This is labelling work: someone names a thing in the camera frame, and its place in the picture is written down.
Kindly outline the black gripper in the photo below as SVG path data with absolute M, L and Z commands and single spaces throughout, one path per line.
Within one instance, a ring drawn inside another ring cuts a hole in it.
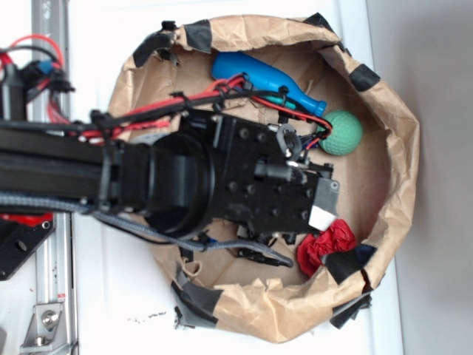
M 208 152 L 213 178 L 208 216 L 235 223 L 235 240 L 213 249 L 238 248 L 260 263 L 286 263 L 271 251 L 282 238 L 317 235 L 337 218 L 339 183 L 331 164 L 310 162 L 289 124 L 264 125 L 231 115 L 194 110 L 180 120 L 179 132 L 196 138 Z

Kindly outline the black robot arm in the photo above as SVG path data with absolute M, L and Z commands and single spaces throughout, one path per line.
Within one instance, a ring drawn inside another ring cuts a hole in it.
M 241 248 L 269 254 L 268 240 L 287 243 L 327 230 L 336 220 L 338 183 L 330 165 L 311 163 L 293 127 L 273 128 L 198 109 L 226 99 L 290 98 L 282 75 L 257 61 L 217 56 L 217 85 L 117 120 L 34 124 L 29 93 L 69 89 L 53 61 L 1 81 L 1 211 L 91 214 L 138 237 L 183 249 Z

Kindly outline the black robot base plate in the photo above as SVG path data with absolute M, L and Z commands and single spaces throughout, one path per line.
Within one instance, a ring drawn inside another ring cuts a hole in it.
M 53 214 L 1 213 L 1 281 L 9 280 L 54 231 Z

